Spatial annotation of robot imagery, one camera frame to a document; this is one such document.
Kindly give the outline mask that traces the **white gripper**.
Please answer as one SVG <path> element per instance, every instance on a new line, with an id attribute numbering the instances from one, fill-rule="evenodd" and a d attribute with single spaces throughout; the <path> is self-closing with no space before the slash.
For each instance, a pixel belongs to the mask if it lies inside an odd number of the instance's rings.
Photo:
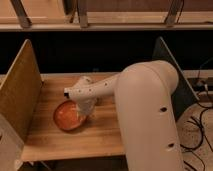
<path id="1" fill-rule="evenodd" d="M 97 99 L 92 98 L 79 101 L 76 104 L 79 123 L 84 123 L 87 120 L 87 116 L 93 113 L 96 103 Z"/>

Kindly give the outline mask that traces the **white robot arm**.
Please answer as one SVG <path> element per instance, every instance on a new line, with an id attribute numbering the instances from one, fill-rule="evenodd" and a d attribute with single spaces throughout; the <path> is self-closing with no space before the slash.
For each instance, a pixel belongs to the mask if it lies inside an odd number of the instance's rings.
<path id="1" fill-rule="evenodd" d="M 64 92 L 79 105 L 114 96 L 129 171 L 184 171 L 171 102 L 178 81 L 176 69 L 157 60 L 90 85 L 81 80 Z"/>

